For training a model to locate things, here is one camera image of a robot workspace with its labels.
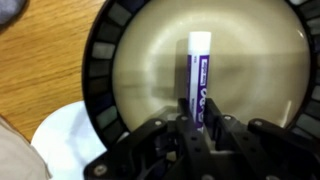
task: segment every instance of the circular frame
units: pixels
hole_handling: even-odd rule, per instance
[[[150,0],[110,0],[101,8],[88,37],[83,67],[83,96],[91,123],[108,148],[129,129],[117,111],[112,88],[112,68],[126,27]],[[320,0],[286,0],[307,34],[310,79],[304,100],[286,127],[308,139],[320,139]]]

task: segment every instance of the wooden table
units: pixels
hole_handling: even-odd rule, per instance
[[[31,0],[0,34],[0,115],[29,141],[52,112],[82,100],[81,64],[105,0]]]

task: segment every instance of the lip balm tube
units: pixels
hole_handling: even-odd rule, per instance
[[[188,42],[187,100],[195,126],[203,129],[207,95],[211,32],[190,32]]]

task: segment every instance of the white cap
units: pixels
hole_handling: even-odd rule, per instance
[[[189,52],[210,53],[211,32],[197,31],[189,33]]]

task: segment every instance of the black mechanical holder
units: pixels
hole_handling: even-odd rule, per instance
[[[241,124],[207,99],[205,134],[215,143],[210,150],[187,101],[180,99],[178,106],[176,121],[144,123],[90,163],[85,179],[320,180],[316,142],[262,119]]]

